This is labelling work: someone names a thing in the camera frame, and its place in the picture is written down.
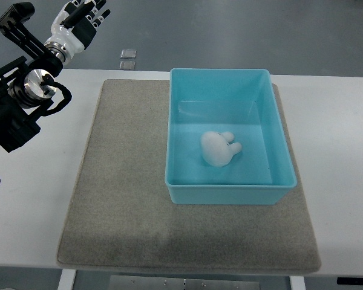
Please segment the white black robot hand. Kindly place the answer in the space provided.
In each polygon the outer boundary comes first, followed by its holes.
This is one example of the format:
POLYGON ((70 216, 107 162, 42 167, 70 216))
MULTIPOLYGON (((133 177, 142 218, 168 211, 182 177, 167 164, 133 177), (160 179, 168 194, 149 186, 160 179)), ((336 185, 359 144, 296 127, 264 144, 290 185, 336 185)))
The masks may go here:
POLYGON ((101 12, 106 1, 70 1, 64 5, 51 25, 51 37, 45 46, 71 56, 86 50, 97 29, 110 15, 101 12))

